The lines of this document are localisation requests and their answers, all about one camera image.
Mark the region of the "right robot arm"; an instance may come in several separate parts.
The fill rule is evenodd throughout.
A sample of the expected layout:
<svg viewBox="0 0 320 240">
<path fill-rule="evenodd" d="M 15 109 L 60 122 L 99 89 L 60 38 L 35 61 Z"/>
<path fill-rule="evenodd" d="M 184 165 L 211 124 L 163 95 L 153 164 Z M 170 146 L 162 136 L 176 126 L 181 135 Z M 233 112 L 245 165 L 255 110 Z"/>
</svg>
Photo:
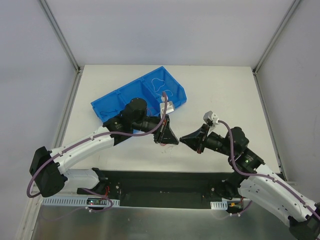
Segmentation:
<svg viewBox="0 0 320 240">
<path fill-rule="evenodd" d="M 319 203 L 290 186 L 250 150 L 249 139 L 240 127 L 228 127 L 224 137 L 209 129 L 204 123 L 179 141 L 198 154 L 210 149 L 228 157 L 234 171 L 216 187 L 216 193 L 225 199 L 240 195 L 251 200 L 281 220 L 297 240 L 318 240 Z"/>
</svg>

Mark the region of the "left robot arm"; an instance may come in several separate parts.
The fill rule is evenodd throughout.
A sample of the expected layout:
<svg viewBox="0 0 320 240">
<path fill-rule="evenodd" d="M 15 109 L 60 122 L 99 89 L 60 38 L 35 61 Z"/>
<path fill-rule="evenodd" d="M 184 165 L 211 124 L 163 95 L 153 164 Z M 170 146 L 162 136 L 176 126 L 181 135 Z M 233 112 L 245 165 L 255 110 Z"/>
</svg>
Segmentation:
<svg viewBox="0 0 320 240">
<path fill-rule="evenodd" d="M 103 123 L 89 135 L 64 146 L 46 149 L 38 148 L 30 165 L 31 180 L 26 195 L 36 185 L 38 194 L 44 198 L 54 196 L 63 189 L 77 188 L 79 192 L 102 194 L 107 179 L 98 168 L 74 169 L 73 166 L 85 158 L 104 149 L 112 148 L 131 137 L 153 135 L 153 141 L 162 145 L 178 145 L 179 140 L 170 127 L 169 113 L 174 111 L 172 101 L 163 96 L 158 116 L 147 115 L 147 102 L 133 98 L 116 116 Z"/>
</svg>

